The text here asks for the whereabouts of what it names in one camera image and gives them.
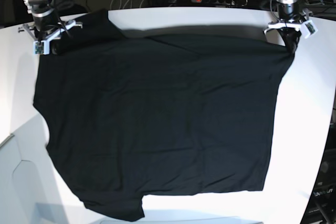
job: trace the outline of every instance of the white table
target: white table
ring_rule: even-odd
[[[111,11],[109,18],[131,37],[191,31],[225,34],[222,26],[253,26],[254,33],[260,34],[252,36],[260,37],[271,21],[268,12],[258,10],[193,7],[117,10]],[[336,23],[322,19],[314,22],[319,32],[310,39],[301,39],[295,60],[280,85],[264,190],[146,196],[146,218],[141,221],[214,219],[202,223],[217,223],[216,218],[230,217],[229,222],[221,219],[220,223],[300,223],[321,163],[336,88]],[[29,202],[42,216],[48,206],[54,223],[107,224],[109,218],[84,209],[48,158],[44,149],[48,130],[45,125],[41,127],[43,120],[32,106],[38,57],[31,53],[32,39],[26,33],[18,34],[17,27],[0,30],[0,142],[11,132],[15,134],[0,149],[0,201],[8,199],[6,204],[0,203],[0,222],[9,223],[13,215],[21,220],[22,215],[29,223],[34,215],[27,207]],[[31,187],[41,185],[33,195],[22,193],[25,190],[18,182],[27,176]],[[44,216],[40,223],[49,223],[44,222],[46,219]]]

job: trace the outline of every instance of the power strip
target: power strip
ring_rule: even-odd
[[[248,0],[191,0],[192,3],[209,3],[226,6],[246,6]]]

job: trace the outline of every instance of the black t-shirt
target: black t-shirt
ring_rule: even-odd
[[[47,151],[88,209],[136,221],[144,195],[262,190],[285,47],[220,36],[115,39],[40,57]]]

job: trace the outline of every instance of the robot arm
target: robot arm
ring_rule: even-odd
[[[62,32],[68,32],[67,26],[72,27],[74,24],[64,23],[58,16],[56,0],[23,0],[27,6],[28,13],[32,14],[35,23],[35,29],[39,32],[36,52],[44,52],[42,41],[49,43],[45,38],[53,38],[53,33],[61,36]],[[295,52],[301,34],[305,38],[317,32],[313,22],[300,7],[300,0],[275,0],[277,3],[278,15],[276,16],[271,9],[272,14],[277,20],[276,23],[270,23],[265,33],[272,29],[277,29],[283,37],[286,46],[291,52]]]

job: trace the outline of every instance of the metal bracket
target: metal bracket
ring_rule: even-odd
[[[76,22],[75,20],[69,20],[65,23],[65,28],[67,30],[72,29],[73,27],[83,28],[83,24],[81,22]],[[61,34],[65,32],[63,28],[58,28],[49,34],[45,39],[38,41],[37,38],[33,35],[32,29],[34,27],[30,27],[28,24],[23,24],[22,27],[19,28],[18,32],[26,31],[33,38],[33,54],[35,55],[48,55],[50,54],[50,42],[55,39],[60,39]]]
[[[295,29],[295,31],[300,31],[305,39],[308,39],[319,31],[314,22],[309,19],[303,23],[269,23],[268,28],[264,30],[264,34],[268,33],[271,30],[278,30],[283,28],[293,28]]]

